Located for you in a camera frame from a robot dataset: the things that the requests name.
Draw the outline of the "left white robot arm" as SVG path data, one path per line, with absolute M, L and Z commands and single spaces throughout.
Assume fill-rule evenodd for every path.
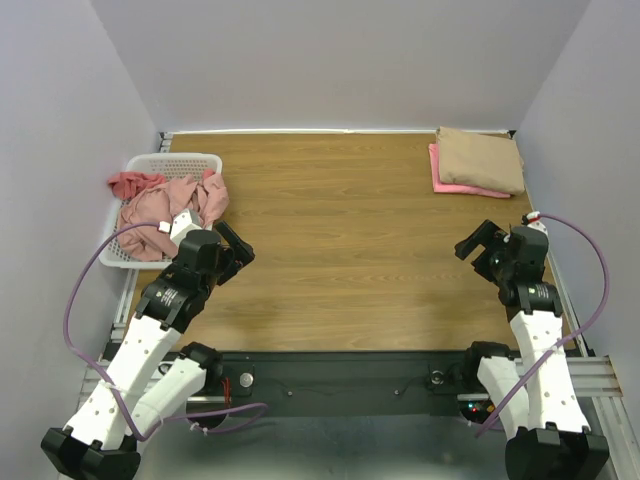
M 147 285 L 122 343 L 107 368 L 86 363 L 99 381 L 79 410 L 51 428 L 41 448 L 71 479 L 131 479 L 141 462 L 138 447 L 199 392 L 223 394 L 219 415 L 232 412 L 231 380 L 221 354 L 193 342 L 158 381 L 152 379 L 171 348 L 199 315 L 214 288 L 250 264 L 252 247 L 224 221 L 202 228 L 188 213 L 156 228 L 178 247 L 171 263 Z

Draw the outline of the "dusty pink graphic t-shirt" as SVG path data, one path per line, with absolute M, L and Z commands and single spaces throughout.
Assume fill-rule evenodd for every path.
M 121 207 L 117 228 L 135 224 L 117 237 L 120 248 L 130 257 L 142 262 L 159 262 L 173 258 L 178 247 L 167 233 L 149 223 L 173 221 L 186 209 L 197 214 L 203 227 L 217 222 L 229 205 L 229 194 L 223 176 L 207 169 L 201 178 L 191 175 L 173 178 L 141 191 Z

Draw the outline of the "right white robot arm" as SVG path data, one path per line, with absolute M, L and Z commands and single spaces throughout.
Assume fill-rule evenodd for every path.
M 507 346 L 474 342 L 460 366 L 463 384 L 485 389 L 494 406 L 481 428 L 500 422 L 506 438 L 505 467 L 511 479 L 594 479 L 609 459 L 606 438 L 593 433 L 577 400 L 564 346 L 563 306 L 544 279 L 549 249 L 538 212 L 503 230 L 481 223 L 455 246 L 477 274 L 498 289 L 520 356 Z

